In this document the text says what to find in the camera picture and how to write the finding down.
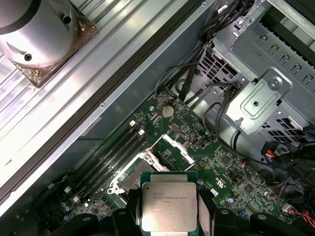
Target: integrated circuit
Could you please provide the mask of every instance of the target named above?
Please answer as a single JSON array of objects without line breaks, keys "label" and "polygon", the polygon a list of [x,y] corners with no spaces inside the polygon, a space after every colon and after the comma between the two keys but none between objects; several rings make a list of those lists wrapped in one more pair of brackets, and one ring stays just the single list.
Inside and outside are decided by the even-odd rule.
[{"label": "integrated circuit", "polygon": [[250,194],[253,190],[254,190],[254,187],[250,184],[246,185],[246,187],[244,188],[244,190]]},{"label": "integrated circuit", "polygon": [[227,155],[223,156],[223,158],[221,158],[221,162],[224,164],[224,165],[227,165],[229,162],[230,162],[231,158],[228,157]]}]

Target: motherboard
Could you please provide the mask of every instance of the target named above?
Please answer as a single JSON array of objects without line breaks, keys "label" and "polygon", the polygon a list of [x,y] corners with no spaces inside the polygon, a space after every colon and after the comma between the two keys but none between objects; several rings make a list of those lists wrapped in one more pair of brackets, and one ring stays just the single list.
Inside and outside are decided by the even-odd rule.
[{"label": "motherboard", "polygon": [[[74,173],[74,181],[39,212],[53,230],[80,213],[102,219],[124,208],[130,189],[140,187],[142,172],[197,171],[198,189],[210,189],[217,207],[249,219],[266,212],[289,222],[277,208],[278,188],[246,180],[243,162],[227,152],[201,119],[169,90],[152,95]],[[250,167],[248,177],[264,185]]]}]

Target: ram slot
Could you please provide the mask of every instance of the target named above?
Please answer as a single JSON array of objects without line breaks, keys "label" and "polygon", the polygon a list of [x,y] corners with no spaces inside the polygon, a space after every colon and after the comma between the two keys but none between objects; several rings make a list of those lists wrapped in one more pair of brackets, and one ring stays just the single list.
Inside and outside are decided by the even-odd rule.
[{"label": "ram slot", "polygon": [[80,182],[77,184],[76,187],[74,187],[75,190],[80,190],[83,185],[85,185],[87,182],[91,180],[95,176],[95,174],[104,167],[105,161],[111,159],[121,148],[123,144],[125,144],[132,136],[136,134],[136,129],[127,130],[123,133],[123,135],[120,136],[119,139],[117,139],[111,147],[108,149],[109,151],[106,152],[103,156],[101,161],[97,160],[99,164],[92,168],[89,173],[87,173],[83,179],[80,180]]},{"label": "ram slot", "polygon": [[86,185],[84,188],[80,190],[79,193],[85,193],[87,189],[91,188],[91,185],[93,185],[96,181],[98,181],[102,175],[108,170],[108,166],[110,166],[112,163],[115,163],[119,157],[122,155],[122,153],[126,152],[137,140],[139,139],[139,134],[136,133],[133,135],[131,139],[127,141],[126,144],[124,144],[122,147],[119,148],[119,150],[112,156],[111,159],[109,159],[105,165],[102,166],[102,168],[99,170],[96,175],[93,176],[93,179],[90,180],[89,182],[86,182]]},{"label": "ram slot", "polygon": [[140,137],[140,139],[138,137],[138,139],[130,147],[130,149],[127,150],[127,152],[125,152],[121,157],[117,158],[118,163],[115,164],[114,162],[114,165],[110,168],[109,173],[106,174],[105,177],[103,177],[103,179],[99,178],[98,180],[96,180],[95,181],[95,183],[97,183],[96,186],[94,184],[91,185],[91,188],[87,190],[86,193],[84,194],[85,198],[95,193],[113,175],[113,173],[115,173],[131,156],[135,156],[139,152],[142,144],[145,142],[146,139],[147,138],[145,137]]}]

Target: green circuit board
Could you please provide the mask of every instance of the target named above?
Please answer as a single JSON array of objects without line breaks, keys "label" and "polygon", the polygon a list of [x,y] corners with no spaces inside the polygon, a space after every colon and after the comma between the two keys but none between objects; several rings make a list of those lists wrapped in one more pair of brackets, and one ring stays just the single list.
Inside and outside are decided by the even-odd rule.
[{"label": "green circuit board", "polygon": [[[249,219],[255,212],[266,212],[290,222],[277,210],[277,189],[262,189],[250,184],[242,173],[240,159],[227,152],[216,142],[213,134],[206,135],[201,119],[180,99],[167,99],[174,96],[169,90],[161,92],[160,97],[152,95],[77,171],[78,180],[72,190],[59,195],[57,200],[48,204],[41,212],[46,221],[53,220],[62,224],[73,216],[89,212],[103,218],[109,211],[124,207],[124,196],[108,194],[111,180],[140,151],[151,147],[163,134],[184,146],[195,160],[191,164],[181,155],[179,149],[161,139],[153,147],[153,154],[170,171],[198,172],[198,188],[208,188],[215,195],[218,207],[234,210],[240,216]],[[121,185],[139,187],[142,171],[155,171],[144,160],[137,160],[119,178]],[[250,167],[248,176],[258,184],[264,184],[263,178]],[[58,217],[54,217],[60,208]]]}]

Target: metal bracket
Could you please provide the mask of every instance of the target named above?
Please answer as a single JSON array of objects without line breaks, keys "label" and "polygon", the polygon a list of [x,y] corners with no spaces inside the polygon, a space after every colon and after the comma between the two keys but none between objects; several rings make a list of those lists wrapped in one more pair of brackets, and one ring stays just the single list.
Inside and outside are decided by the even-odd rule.
[{"label": "metal bracket", "polygon": [[190,167],[193,166],[195,164],[195,160],[192,159],[187,152],[187,149],[180,144],[179,142],[176,142],[174,140],[172,140],[167,134],[163,134],[161,135],[161,137],[159,137],[158,140],[156,140],[156,142],[150,147],[145,149],[144,151],[138,153],[119,173],[118,175],[115,176],[115,178],[110,182],[109,188],[107,189],[107,193],[108,194],[122,194],[125,191],[119,187],[119,177],[122,176],[129,168],[130,166],[132,166],[132,164],[138,159],[141,158],[143,160],[145,160],[149,165],[153,166],[157,171],[169,171],[168,168],[166,168],[165,166],[162,166],[159,163],[159,160],[157,159],[156,156],[153,155],[153,153],[151,152],[152,148],[161,140],[164,139],[165,141],[167,141],[168,143],[170,143],[173,147],[178,148],[181,152],[181,155],[188,161],[188,163],[190,164]]},{"label": "metal bracket", "polygon": [[226,114],[247,134],[257,131],[277,110],[290,83],[269,70],[257,84],[249,83],[230,102]]},{"label": "metal bracket", "polygon": [[153,153],[150,151],[150,149],[145,149],[144,151],[138,153],[119,173],[116,175],[116,177],[110,182],[109,188],[107,189],[108,194],[122,194],[125,191],[119,187],[119,177],[122,176],[129,168],[132,166],[132,164],[137,159],[143,159],[145,160],[149,165],[153,166],[157,171],[169,171],[169,169],[163,165],[161,165],[158,161],[158,158],[153,155]]},{"label": "metal bracket", "polygon": [[242,27],[246,29],[254,22],[259,20],[264,13],[271,7],[271,4],[266,0],[261,0],[258,2],[258,8],[243,22]]}]

